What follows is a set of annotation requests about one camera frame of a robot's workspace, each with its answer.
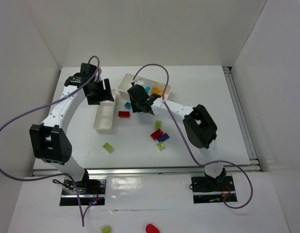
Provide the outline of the small teal square brick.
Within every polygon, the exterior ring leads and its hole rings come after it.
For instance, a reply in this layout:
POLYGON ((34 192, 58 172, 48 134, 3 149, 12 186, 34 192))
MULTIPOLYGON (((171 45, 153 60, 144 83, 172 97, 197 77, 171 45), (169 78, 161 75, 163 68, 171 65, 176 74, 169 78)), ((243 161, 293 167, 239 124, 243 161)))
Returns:
POLYGON ((126 102, 126 104, 124 105, 124 107, 125 107, 126 109, 130 110, 130 109, 131 109, 131 103, 126 102))

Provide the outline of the yellow curved striped brick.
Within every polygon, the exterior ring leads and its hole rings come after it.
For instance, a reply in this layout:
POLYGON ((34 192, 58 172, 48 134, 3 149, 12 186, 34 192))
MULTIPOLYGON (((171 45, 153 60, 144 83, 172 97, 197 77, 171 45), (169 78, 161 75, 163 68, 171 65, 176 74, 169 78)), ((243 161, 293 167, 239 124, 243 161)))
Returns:
POLYGON ((158 88, 158 87, 153 87, 153 88, 152 88, 152 94, 157 94, 157 95, 162 96, 163 90, 160 89, 160 88, 158 88))

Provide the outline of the narrow white divided tray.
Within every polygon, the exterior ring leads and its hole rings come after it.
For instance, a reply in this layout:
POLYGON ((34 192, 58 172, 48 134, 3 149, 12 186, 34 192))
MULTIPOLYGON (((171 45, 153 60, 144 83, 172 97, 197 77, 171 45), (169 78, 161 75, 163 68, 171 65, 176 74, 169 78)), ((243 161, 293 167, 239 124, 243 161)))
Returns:
POLYGON ((113 128, 113 117, 116 105, 116 89, 111 89, 114 101, 104 101, 98 107, 93 127, 98 133, 110 133, 113 128))

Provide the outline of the long teal brick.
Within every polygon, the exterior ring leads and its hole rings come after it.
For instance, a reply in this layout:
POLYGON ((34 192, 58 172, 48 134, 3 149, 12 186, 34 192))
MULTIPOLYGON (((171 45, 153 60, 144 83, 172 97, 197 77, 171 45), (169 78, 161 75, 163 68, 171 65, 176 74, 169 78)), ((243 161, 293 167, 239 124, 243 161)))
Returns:
POLYGON ((150 86, 147 86, 147 87, 145 88, 145 91, 146 91, 147 94, 150 93, 150 90, 151 90, 151 87, 150 87, 150 86))

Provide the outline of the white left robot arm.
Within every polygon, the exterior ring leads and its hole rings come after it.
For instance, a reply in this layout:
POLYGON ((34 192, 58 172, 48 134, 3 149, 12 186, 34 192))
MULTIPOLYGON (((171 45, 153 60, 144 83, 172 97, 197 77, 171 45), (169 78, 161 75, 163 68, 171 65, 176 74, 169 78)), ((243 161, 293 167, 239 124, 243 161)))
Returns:
POLYGON ((82 63, 80 72, 66 79, 52 111, 39 125, 33 124, 29 134, 35 158, 66 173, 78 187, 88 189, 89 174, 73 158, 72 145, 66 136, 69 123, 84 100, 88 105, 114 101, 109 79, 101 80, 100 69, 90 63, 82 63))

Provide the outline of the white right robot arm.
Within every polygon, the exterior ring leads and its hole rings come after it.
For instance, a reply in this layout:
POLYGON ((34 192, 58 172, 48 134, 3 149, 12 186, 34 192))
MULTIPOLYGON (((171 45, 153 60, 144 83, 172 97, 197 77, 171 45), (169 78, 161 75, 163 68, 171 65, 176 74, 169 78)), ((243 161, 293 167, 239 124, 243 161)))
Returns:
POLYGON ((219 188, 226 176, 226 170, 219 161, 217 150, 217 125, 206 108, 199 104, 196 107, 181 105, 165 100, 158 94, 148 95, 145 88, 136 82, 128 89, 128 94, 134 113, 149 113, 172 119, 178 130, 179 124, 184 126, 186 137, 180 133, 186 146, 189 144, 198 148, 200 154, 207 159, 205 168, 205 183, 209 190, 219 188))

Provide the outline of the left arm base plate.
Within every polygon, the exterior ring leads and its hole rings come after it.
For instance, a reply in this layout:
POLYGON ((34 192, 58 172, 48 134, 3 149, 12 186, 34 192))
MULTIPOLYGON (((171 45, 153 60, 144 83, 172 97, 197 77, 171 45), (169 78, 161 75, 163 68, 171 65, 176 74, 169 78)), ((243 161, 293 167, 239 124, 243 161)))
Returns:
MULTIPOLYGON (((77 206, 77 194, 72 181, 65 179, 63 182, 53 180, 53 183, 62 185, 60 197, 60 206, 77 206)), ((82 206, 88 206, 90 203, 94 206, 105 205, 106 179, 94 179, 89 181, 89 187, 77 186, 80 203, 82 206)))

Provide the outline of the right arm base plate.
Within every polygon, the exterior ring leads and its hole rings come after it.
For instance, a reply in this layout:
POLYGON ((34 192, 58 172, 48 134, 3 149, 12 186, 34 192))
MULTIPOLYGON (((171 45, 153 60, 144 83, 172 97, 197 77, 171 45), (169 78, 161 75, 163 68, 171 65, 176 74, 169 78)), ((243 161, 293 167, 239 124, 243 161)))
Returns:
POLYGON ((193 193, 194 204, 237 202, 234 181, 232 176, 226 176, 218 187, 211 187, 204 176, 191 177, 189 189, 193 193))

